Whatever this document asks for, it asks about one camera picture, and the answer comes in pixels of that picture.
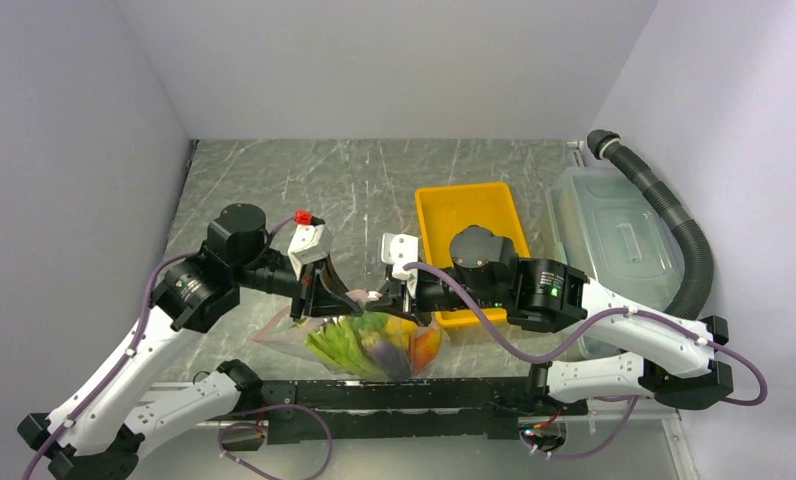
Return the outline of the yellow banana bunch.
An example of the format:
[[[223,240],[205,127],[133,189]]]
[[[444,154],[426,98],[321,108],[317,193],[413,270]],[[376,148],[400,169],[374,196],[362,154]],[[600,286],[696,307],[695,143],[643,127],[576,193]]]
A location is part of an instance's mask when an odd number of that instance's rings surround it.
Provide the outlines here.
[[[418,330],[416,323],[399,317],[389,317],[384,327],[390,342],[403,350],[411,348]]]

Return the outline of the celery stalk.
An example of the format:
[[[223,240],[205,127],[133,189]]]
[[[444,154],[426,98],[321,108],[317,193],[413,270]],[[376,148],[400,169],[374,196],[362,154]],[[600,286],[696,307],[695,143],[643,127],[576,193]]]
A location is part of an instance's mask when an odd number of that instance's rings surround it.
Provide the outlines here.
[[[384,331],[388,316],[366,312],[362,316],[341,316],[327,319],[305,337],[309,351],[328,369],[364,380],[385,381],[383,374],[367,355],[362,340],[378,336],[388,339]]]

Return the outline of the clear zip top bag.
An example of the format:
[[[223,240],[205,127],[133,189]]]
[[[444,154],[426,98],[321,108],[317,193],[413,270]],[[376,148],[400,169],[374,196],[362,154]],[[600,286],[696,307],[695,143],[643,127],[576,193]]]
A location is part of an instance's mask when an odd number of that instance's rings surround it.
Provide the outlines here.
[[[278,311],[252,340],[275,351],[317,362],[335,374],[367,381],[403,382],[435,363],[449,346],[435,322],[415,322],[381,312],[360,316],[292,317]]]

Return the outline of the orange red fruit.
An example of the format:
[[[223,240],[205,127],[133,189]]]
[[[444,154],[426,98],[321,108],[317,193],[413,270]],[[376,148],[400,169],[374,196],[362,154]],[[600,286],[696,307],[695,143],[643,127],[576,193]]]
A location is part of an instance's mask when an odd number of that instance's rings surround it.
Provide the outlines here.
[[[414,375],[422,372],[437,357],[442,343],[442,330],[433,327],[424,329],[412,340],[410,360]]]

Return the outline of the purple eggplant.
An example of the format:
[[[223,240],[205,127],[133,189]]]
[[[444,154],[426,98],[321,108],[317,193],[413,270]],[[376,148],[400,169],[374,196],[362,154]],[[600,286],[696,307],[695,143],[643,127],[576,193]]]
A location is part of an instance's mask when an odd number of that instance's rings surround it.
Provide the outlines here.
[[[365,337],[362,345],[372,362],[389,380],[404,381],[411,378],[412,367],[403,349],[378,336]]]

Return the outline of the yellow plastic tray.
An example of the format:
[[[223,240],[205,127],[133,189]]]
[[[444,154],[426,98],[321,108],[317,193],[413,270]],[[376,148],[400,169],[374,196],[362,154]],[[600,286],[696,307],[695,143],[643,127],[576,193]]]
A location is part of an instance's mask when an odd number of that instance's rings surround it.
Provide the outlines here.
[[[504,182],[420,188],[415,205],[424,258],[433,266],[451,265],[450,242],[470,225],[507,237],[520,256],[530,255],[513,195]]]

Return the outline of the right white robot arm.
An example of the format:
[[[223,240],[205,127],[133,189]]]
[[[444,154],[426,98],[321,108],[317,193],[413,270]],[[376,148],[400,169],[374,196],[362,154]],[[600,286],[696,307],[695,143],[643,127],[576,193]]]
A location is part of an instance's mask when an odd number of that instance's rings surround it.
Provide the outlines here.
[[[566,362],[519,352],[531,367],[531,411],[548,415],[587,398],[646,396],[681,410],[704,410],[733,393],[733,373],[717,351],[726,322],[682,319],[628,299],[566,264],[519,255],[513,242],[472,225],[450,242],[448,268],[419,258],[419,240],[386,233],[380,256],[387,274],[374,311],[418,320],[428,313],[501,308],[508,323],[536,333],[564,333],[565,344],[589,337],[612,356]]]

